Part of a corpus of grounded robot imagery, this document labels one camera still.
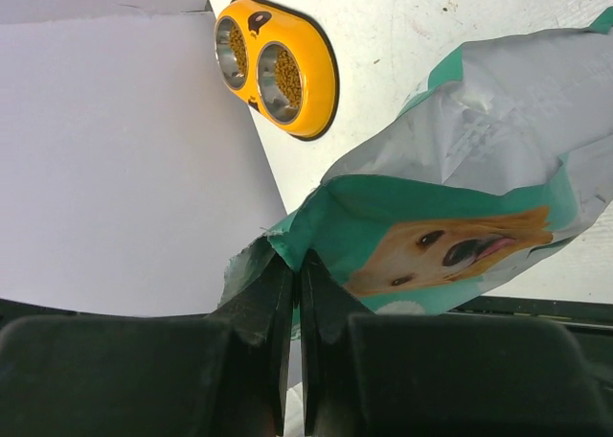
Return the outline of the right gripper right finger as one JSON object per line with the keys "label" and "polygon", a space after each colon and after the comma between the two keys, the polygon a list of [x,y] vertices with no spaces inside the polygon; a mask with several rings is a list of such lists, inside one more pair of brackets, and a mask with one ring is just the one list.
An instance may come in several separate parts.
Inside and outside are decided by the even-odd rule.
{"label": "right gripper right finger", "polygon": [[308,436],[598,436],[574,337],[529,317],[377,315],[308,252],[300,271]]}

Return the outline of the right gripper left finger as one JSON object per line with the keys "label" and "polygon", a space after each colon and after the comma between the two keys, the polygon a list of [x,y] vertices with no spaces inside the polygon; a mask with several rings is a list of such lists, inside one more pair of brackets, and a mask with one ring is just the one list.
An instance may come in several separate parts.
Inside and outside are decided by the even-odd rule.
{"label": "right gripper left finger", "polygon": [[293,274],[280,258],[208,314],[1,304],[5,436],[279,436]]}

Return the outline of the green pet food bag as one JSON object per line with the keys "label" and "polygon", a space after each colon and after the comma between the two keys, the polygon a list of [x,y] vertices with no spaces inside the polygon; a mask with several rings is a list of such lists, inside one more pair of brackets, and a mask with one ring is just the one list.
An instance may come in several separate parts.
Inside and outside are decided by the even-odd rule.
{"label": "green pet food bag", "polygon": [[228,264],[228,301],[315,252],[377,312],[439,314],[557,253],[612,200],[612,13],[466,42]]}

